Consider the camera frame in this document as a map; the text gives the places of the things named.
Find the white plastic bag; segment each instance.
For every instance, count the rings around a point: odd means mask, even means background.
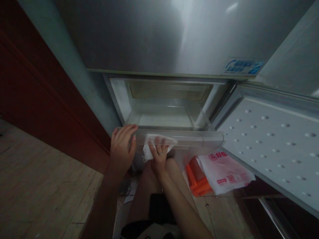
[[[222,151],[207,156],[197,156],[196,160],[215,195],[245,187],[256,180],[252,172]]]

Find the blue sticker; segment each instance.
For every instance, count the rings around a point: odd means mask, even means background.
[[[256,61],[253,67],[248,72],[248,74],[252,74],[252,75],[256,74],[259,71],[259,69],[263,66],[263,64],[264,64],[263,61]]]
[[[222,74],[224,75],[255,75],[263,66],[264,61],[252,59],[229,58]]]

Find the stainless steel refrigerator door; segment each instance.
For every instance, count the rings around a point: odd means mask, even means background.
[[[313,2],[55,0],[88,69],[202,76],[231,58],[265,64]]]
[[[212,123],[223,148],[319,218],[319,100],[241,84]]]

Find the orange container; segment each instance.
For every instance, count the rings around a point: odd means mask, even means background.
[[[188,174],[189,188],[194,196],[199,197],[213,192],[205,174],[197,163],[196,157],[193,157],[186,166],[186,171]]]

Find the knee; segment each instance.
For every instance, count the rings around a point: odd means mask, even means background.
[[[169,159],[166,160],[166,164],[165,164],[166,170],[167,169],[169,170],[169,169],[172,169],[172,168],[176,168],[176,167],[178,167],[178,164],[175,161],[175,159],[169,158]]]

